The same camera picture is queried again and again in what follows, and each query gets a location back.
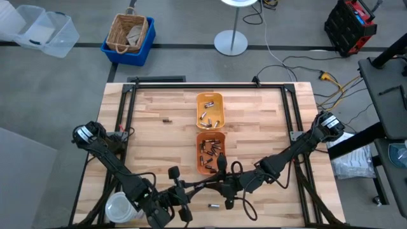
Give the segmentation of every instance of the orange plastic tray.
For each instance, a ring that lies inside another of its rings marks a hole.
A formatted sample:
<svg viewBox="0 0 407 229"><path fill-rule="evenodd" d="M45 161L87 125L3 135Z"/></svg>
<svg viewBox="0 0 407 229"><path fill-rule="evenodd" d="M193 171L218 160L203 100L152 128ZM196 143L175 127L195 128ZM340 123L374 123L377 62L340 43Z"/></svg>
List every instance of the orange plastic tray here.
<svg viewBox="0 0 407 229"><path fill-rule="evenodd" d="M226 136L224 133L222 133L222 132L201 132L201 133L199 133L197 135L197 170L200 174L203 174L203 175L212 175L210 173L210 170L205 168L205 165L210 165L210 166L212 166L213 169L217 170L217 163L216 163L217 156L215 156L215 155L210 156L205 152L203 152L203 153L200 152L200 144L202 143L202 141L209 140L209 139L216 139L216 140L221 141L221 143L216 144L216 145L222 147L222 149L216 149L216 153L218 153L218 155L219 155L219 153L222 152L223 155L226 156L226 151L225 151L225 147L224 147L224 141L226 139ZM206 142L205 145L206 145L206 150L211 151L210 149L212 147L212 144L210 142ZM205 162L210 158L212 158L213 161L201 166L201 161L200 161L201 156L203 156L203 160Z"/></svg>
<svg viewBox="0 0 407 229"><path fill-rule="evenodd" d="M214 102L214 106L205 108L205 104ZM202 114L206 112L203 120L200 119ZM201 122L208 123L208 119L212 120L212 127L204 127ZM213 127L216 121L219 120L219 125ZM201 130L219 130L224 126L224 111L223 111L223 96L215 92L204 92L197 95L197 127Z"/></svg>

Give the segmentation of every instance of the wooden table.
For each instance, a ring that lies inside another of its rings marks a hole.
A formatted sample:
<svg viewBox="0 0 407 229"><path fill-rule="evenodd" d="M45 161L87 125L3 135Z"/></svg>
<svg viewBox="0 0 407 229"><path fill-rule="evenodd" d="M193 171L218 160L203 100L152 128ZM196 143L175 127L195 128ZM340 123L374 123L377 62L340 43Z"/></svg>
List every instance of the wooden table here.
<svg viewBox="0 0 407 229"><path fill-rule="evenodd" d="M114 130L122 86L122 83L106 85L97 121L107 131ZM295 83L295 88L303 126L308 130L317 114L311 84ZM238 160L245 170L252 170L254 162L264 156L279 153L289 146L279 90L138 89L132 119L135 133L129 139L126 166L135 173L154 172L157 175L158 190L174 184L168 179L167 170L175 165L180 169L180 179L192 182L205 178L197 173L195 161L196 135L199 133L195 125L195 102L200 92L219 92L224 97L226 125L222 132L226 134L228 165ZM123 125L128 103L127 100ZM293 107L289 103L295 129ZM171 119L172 123L163 123L164 118ZM320 145L319 149L326 150L324 145ZM345 221L328 154L316 151L311 154L310 160L319 196L339 220ZM259 215L257 221L251 221L245 215L241 201L236 200L235 207L226 210L225 199L218 192L204 189L189 204L193 215L189 227L303 226L294 168L291 170L288 189L283 190L276 184L264 184L253 194L248 194L247 199ZM106 169L98 160L92 160L87 165L74 223L81 221L101 196L105 175ZM286 179L287 166L279 180L285 184ZM307 200L311 219L314 219L311 200L309 197ZM221 208L209 209L207 204L220 204ZM167 227L184 224L176 215ZM116 226L144 227L148 224L144 219Z"/></svg>

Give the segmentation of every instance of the white lamp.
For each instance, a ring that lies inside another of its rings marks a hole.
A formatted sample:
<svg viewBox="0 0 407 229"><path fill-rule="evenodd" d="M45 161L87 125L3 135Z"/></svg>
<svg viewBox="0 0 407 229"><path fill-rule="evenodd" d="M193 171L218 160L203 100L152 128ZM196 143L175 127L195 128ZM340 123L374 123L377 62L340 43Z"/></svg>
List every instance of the white lamp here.
<svg viewBox="0 0 407 229"><path fill-rule="evenodd" d="M222 0L229 6L236 7L235 25L233 30L222 31L215 37L215 48L224 55L235 56L243 53L247 48L247 39L241 33L236 31L236 25L239 15L239 9L254 4L257 0Z"/></svg>

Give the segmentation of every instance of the gray floor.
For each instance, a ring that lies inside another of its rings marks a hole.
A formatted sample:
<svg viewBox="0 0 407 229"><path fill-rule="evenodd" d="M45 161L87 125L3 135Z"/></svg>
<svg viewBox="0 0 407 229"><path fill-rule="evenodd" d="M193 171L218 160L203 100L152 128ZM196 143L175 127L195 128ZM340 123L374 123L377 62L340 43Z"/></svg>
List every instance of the gray floor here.
<svg viewBox="0 0 407 229"><path fill-rule="evenodd" d="M14 6L35 4L48 11L62 11L72 16L80 34L80 43L101 43L117 13L122 13L129 0L51 1L14 0ZM330 46L322 25L335 0L281 0L277 11L266 11L270 45ZM366 1L372 6L375 1ZM153 17L161 44L212 44L214 36L233 23L234 9L218 0L159 1L140 0L137 12ZM241 10L240 18L252 9ZM407 31L407 8L402 0L385 1L377 11L378 34L367 43L383 47L393 43ZM264 45L263 25L247 25L241 20L238 29L250 45ZM98 48L73 48L64 59L56 59L36 50L0 46L0 127L11 130L59 151L48 181L34 228L66 225L78 187L85 153L71 143L72 129L97 117L102 93L110 70L110 62ZM280 59L289 55L334 57L333 52L273 51ZM375 52L363 52L347 59L313 61L290 59L287 65L302 65L332 73L345 83L359 73L357 61ZM129 76L185 75L187 81L249 81L259 70L278 64L267 51L247 50L238 57L226 57L215 50L152 49L144 67L119 65L114 79L124 82ZM315 93L330 94L336 87L321 82L319 74L294 70L299 81L310 81ZM272 67L260 75L262 81L289 81L285 69ZM364 88L357 85L352 90ZM349 121L371 103L367 91L345 99L333 113ZM378 120L373 107L350 125L362 130ZM376 207L372 180L350 179L337 182L348 223L356 226L407 228L394 203Z"/></svg>

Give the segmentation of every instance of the plastic bag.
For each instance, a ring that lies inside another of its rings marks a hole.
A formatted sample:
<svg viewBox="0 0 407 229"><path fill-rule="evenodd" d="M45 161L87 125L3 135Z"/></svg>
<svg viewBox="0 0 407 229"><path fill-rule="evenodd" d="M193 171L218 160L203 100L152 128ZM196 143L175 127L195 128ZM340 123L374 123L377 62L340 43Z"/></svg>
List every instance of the plastic bag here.
<svg viewBox="0 0 407 229"><path fill-rule="evenodd" d="M334 142L327 142L328 148L342 142L353 134L343 133L343 135ZM352 152L338 157L331 161L333 173L338 179L346 179L352 177L376 177L371 161L370 146L363 146L355 149Z"/></svg>

